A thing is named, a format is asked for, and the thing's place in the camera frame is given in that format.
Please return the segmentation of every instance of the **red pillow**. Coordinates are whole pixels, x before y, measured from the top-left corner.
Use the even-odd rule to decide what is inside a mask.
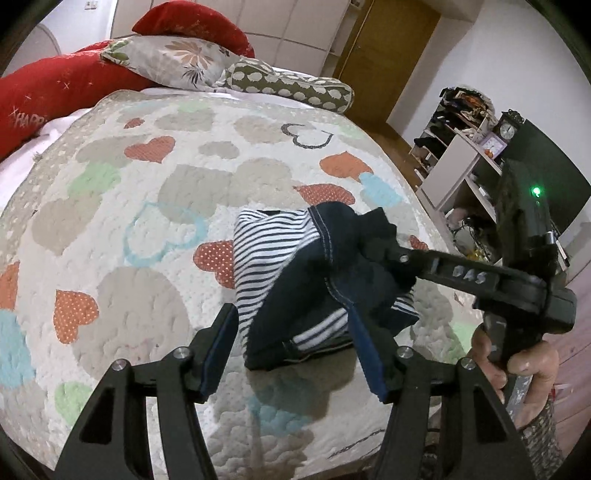
[[[81,51],[88,51],[88,50],[104,50],[109,46],[113,40],[110,38],[109,40],[103,40],[97,43],[93,43],[92,45],[88,45],[87,47],[81,48],[80,50],[76,50],[74,53],[80,53]]]
[[[80,108],[90,108],[116,90],[155,84],[83,51],[41,59],[0,78],[0,161],[41,126]]]
[[[212,41],[237,55],[254,58],[242,30],[220,12],[189,0],[174,0],[149,10],[134,25],[140,35],[186,35]]]

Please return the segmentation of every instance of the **sleeve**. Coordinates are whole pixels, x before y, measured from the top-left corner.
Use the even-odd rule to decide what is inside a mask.
[[[538,480],[548,480],[563,462],[556,438],[554,403],[548,399],[544,409],[519,435],[523,441]]]

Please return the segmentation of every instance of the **white wall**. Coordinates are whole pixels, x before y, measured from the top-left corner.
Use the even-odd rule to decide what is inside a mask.
[[[422,0],[446,18],[474,22],[483,0]]]
[[[84,10],[86,0],[63,0],[41,22],[55,36],[62,53],[72,53],[110,37],[116,0],[98,0],[96,10]]]
[[[445,87],[463,83],[472,23],[441,17],[394,106],[388,123],[409,145],[420,137]]]
[[[10,75],[22,66],[34,61],[54,57],[60,53],[57,41],[51,32],[43,26],[37,25],[14,54],[2,76]]]
[[[412,145],[442,88],[461,83],[488,96],[497,116],[509,108],[520,112],[591,183],[591,85],[554,28],[525,0],[485,0],[473,24],[442,18],[388,123]],[[590,219],[591,201],[563,238],[572,242],[573,274],[591,260]]]

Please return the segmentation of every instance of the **orange heart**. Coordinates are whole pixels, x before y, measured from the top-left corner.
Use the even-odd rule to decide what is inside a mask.
[[[61,343],[78,338],[78,327],[88,325],[99,317],[99,308],[90,295],[81,291],[56,290],[53,326]]]
[[[123,127],[125,128],[135,128],[135,127],[139,127],[141,124],[143,124],[144,121],[141,118],[132,118],[129,122],[127,122],[125,124],[125,126]]]
[[[429,246],[425,242],[421,242],[417,237],[411,235],[408,237],[410,240],[410,246],[415,250],[429,250]]]
[[[363,172],[373,173],[363,160],[351,155],[349,152],[343,152],[336,155],[330,155],[320,160],[320,168],[325,173],[339,179],[352,179],[359,181],[359,175]]]
[[[201,244],[195,250],[193,263],[200,270],[215,272],[217,282],[226,288],[234,287],[234,242],[225,240]]]
[[[294,187],[294,189],[310,205],[318,205],[322,202],[341,202],[347,205],[355,203],[355,197],[349,190],[333,183],[302,185],[301,187]]]
[[[172,152],[175,143],[172,137],[153,138],[148,143],[130,145],[125,149],[125,156],[133,160],[162,163],[164,157]]]
[[[0,310],[14,310],[17,303],[18,267],[20,262],[6,267],[0,275]]]

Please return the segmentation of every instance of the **finger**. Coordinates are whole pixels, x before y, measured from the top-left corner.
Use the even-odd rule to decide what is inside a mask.
[[[560,358],[556,349],[548,342],[540,342],[513,355],[507,368],[515,375],[534,376],[524,403],[545,404],[558,375],[559,365]]]
[[[499,396],[501,403],[504,405],[505,404],[505,394],[503,393],[502,390],[495,390],[495,391],[496,391],[496,394]]]
[[[476,349],[470,350],[468,356],[477,363],[495,390],[500,390],[507,384],[507,374],[491,363],[486,356],[480,355]]]
[[[472,358],[474,360],[476,358],[487,358],[491,354],[492,342],[482,328],[482,325],[474,330],[474,334],[472,335],[472,350],[470,351],[473,352]]]

